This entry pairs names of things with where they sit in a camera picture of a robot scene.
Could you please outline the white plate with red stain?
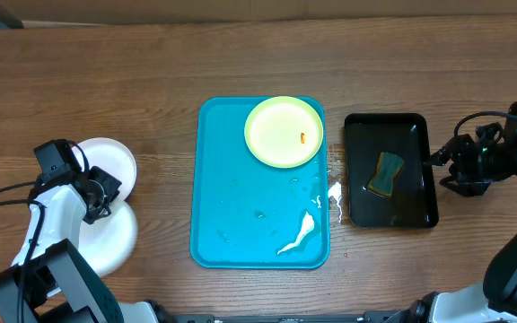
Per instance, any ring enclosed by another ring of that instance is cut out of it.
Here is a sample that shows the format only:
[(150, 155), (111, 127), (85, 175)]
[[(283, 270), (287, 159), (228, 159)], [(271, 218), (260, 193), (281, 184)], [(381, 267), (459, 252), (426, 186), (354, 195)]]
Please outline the white plate with red stain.
[(136, 160), (131, 151), (121, 142), (106, 137), (87, 139), (78, 146), (91, 167), (97, 166), (121, 182), (116, 201), (125, 201), (137, 180)]

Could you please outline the green yellow sponge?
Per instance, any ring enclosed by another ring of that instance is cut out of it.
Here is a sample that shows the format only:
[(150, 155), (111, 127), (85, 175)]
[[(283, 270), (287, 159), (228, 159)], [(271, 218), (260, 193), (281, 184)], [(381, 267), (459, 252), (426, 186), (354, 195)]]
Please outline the green yellow sponge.
[(397, 177), (404, 164), (405, 162), (400, 156), (381, 152), (367, 189), (378, 196), (391, 198)]

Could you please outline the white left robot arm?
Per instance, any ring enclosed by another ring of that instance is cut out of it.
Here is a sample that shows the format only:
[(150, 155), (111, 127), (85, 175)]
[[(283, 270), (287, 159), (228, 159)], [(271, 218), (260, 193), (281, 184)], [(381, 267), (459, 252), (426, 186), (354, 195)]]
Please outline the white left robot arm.
[(0, 273), (5, 322), (121, 322), (122, 309), (76, 247), (82, 223), (109, 215), (120, 181), (98, 167), (64, 165), (32, 182), (31, 224), (18, 258)]

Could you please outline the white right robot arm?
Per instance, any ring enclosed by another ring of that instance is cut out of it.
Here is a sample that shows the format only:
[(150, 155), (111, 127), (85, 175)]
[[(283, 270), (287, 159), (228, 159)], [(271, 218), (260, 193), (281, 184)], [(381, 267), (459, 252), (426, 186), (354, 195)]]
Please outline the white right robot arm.
[[(464, 196), (481, 196), (497, 181), (517, 176), (517, 101), (505, 123), (478, 127), (470, 137), (459, 131), (427, 160), (449, 167), (441, 186)], [(491, 260), (484, 280), (457, 292), (431, 292), (389, 322), (517, 322), (517, 234)]]

